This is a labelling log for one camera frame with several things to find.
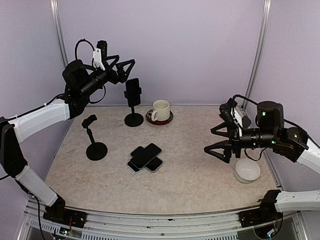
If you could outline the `tall black clamp phone stand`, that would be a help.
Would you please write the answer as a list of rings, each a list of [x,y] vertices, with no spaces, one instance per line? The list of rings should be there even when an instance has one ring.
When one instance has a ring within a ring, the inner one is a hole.
[[[130,109],[131,113],[125,117],[124,123],[129,127],[140,126],[144,122],[144,117],[141,114],[135,112],[135,106],[130,107]]]

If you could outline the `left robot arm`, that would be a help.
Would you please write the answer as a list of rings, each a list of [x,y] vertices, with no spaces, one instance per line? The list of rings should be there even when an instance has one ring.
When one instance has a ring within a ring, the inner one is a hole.
[[[25,191],[45,207],[43,217],[53,222],[66,222],[70,211],[65,200],[32,169],[22,146],[29,139],[39,137],[54,125],[80,116],[91,96],[106,83],[124,83],[128,72],[119,55],[94,57],[93,64],[75,59],[62,72],[65,91],[43,105],[11,118],[0,119],[0,164],[3,170]]]

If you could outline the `black plate phone stand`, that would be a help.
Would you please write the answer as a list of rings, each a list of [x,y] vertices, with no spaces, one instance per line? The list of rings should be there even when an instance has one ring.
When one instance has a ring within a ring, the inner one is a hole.
[[[252,125],[251,119],[242,111],[239,112],[241,116],[241,124],[244,129],[248,129]]]

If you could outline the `black phone crossing stack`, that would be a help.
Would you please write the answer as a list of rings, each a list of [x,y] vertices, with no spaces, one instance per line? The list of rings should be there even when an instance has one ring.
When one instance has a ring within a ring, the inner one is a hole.
[[[162,149],[150,143],[146,147],[137,147],[132,153],[130,162],[138,169],[145,167],[150,161],[157,157],[162,152]]]

